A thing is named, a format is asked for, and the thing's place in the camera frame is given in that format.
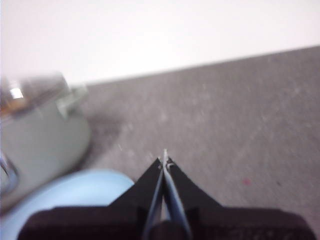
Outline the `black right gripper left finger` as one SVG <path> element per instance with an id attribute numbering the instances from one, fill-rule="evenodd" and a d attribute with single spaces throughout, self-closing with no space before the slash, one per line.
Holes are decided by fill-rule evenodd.
<path id="1" fill-rule="evenodd" d="M 156 159 L 137 182 L 104 206 L 66 206 L 30 216 L 20 240 L 140 240 L 152 224 L 163 170 Z"/>

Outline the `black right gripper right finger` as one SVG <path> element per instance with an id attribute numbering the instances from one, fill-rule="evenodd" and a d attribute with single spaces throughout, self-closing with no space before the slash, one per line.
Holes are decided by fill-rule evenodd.
<path id="1" fill-rule="evenodd" d="M 303 217 L 275 208 L 227 207 L 199 188 L 165 151 L 170 218 L 193 240 L 314 240 Z"/>

